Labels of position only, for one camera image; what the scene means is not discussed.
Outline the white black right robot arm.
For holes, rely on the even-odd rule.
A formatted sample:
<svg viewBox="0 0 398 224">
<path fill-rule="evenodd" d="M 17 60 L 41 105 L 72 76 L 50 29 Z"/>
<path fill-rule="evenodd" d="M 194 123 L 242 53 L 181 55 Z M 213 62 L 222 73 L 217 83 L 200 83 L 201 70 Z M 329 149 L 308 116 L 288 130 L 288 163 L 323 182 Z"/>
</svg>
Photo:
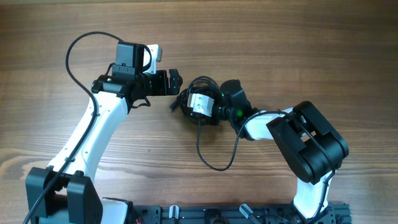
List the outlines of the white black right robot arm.
<svg viewBox="0 0 398 224">
<path fill-rule="evenodd" d="M 328 206 L 330 182 L 349 148 L 315 105 L 303 101 L 286 110 L 253 108 L 239 80 L 210 85 L 200 94 L 205 116 L 229 121 L 238 139 L 273 140 L 297 177 L 293 206 L 305 223 L 315 223 Z"/>
</svg>

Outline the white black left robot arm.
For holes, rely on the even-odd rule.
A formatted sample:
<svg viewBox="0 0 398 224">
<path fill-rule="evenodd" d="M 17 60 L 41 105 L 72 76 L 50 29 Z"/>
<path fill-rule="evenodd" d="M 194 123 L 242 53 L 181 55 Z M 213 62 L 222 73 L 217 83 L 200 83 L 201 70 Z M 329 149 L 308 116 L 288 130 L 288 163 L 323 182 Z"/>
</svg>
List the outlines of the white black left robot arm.
<svg viewBox="0 0 398 224">
<path fill-rule="evenodd" d="M 102 155 L 119 124 L 148 96 L 177 95 L 182 78 L 176 69 L 158 70 L 159 45 L 119 42 L 116 61 L 92 84 L 86 111 L 63 149 L 44 169 L 34 167 L 25 180 L 26 223 L 141 223 L 133 203 L 100 198 L 94 180 Z"/>
</svg>

